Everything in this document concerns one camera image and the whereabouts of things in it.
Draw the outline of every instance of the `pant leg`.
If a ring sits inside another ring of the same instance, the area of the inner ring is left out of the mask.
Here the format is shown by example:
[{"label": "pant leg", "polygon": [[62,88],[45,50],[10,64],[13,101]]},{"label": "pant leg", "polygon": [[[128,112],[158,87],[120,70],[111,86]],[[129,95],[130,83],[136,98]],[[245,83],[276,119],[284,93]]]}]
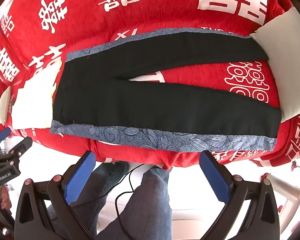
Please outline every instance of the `pant leg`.
[{"label": "pant leg", "polygon": [[[90,175],[78,200],[71,203],[74,213],[94,238],[97,235],[98,215],[106,203],[107,196],[101,199],[98,198],[117,184],[128,172],[129,164],[127,162],[102,163]],[[56,217],[52,205],[48,207],[48,212],[56,233],[65,239],[69,239],[61,222]]]},{"label": "pant leg", "polygon": [[[135,240],[172,240],[172,211],[168,196],[169,172],[152,168],[142,178],[120,214],[125,230]],[[129,240],[118,218],[101,231],[97,240]]]}]

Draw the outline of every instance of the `jeans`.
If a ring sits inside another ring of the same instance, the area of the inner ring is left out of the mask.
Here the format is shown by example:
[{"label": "jeans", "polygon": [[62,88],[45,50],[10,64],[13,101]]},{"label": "jeans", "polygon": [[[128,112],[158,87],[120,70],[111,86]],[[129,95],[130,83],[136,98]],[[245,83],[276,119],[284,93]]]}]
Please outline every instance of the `jeans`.
[{"label": "jeans", "polygon": [[[118,218],[97,235],[98,215],[107,196],[101,199],[99,197],[128,172],[127,162],[102,163],[91,174],[78,200],[71,203],[74,213],[96,240],[129,240],[123,233]],[[155,166],[145,172],[141,185],[135,189],[120,214],[123,227],[135,240],[172,240],[168,179],[169,172]],[[48,212],[56,233],[69,239],[52,205],[48,207]]]}]

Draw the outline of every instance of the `blue textured pad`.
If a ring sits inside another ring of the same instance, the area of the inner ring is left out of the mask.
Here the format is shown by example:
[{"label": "blue textured pad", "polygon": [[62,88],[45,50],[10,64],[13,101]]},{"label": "blue textured pad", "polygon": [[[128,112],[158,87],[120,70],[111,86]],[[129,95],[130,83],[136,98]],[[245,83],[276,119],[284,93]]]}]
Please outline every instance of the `blue textured pad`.
[{"label": "blue textured pad", "polygon": [[4,128],[1,132],[0,132],[0,143],[7,138],[11,133],[11,130],[9,127]]},{"label": "blue textured pad", "polygon": [[218,200],[227,204],[230,201],[229,186],[206,152],[200,154],[199,164]]},{"label": "blue textured pad", "polygon": [[96,155],[93,152],[90,152],[66,185],[65,199],[68,205],[77,201],[95,166]]}]

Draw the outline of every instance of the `beige cushion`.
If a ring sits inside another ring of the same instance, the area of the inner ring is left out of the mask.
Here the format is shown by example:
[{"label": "beige cushion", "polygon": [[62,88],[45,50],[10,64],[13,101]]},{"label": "beige cushion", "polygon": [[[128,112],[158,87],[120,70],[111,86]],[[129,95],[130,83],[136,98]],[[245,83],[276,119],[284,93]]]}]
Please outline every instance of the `beige cushion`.
[{"label": "beige cushion", "polygon": [[284,122],[300,114],[300,14],[293,7],[251,36],[269,56]]},{"label": "beige cushion", "polygon": [[0,97],[0,124],[2,125],[5,125],[7,121],[10,96],[11,96],[11,88],[8,87]]}]

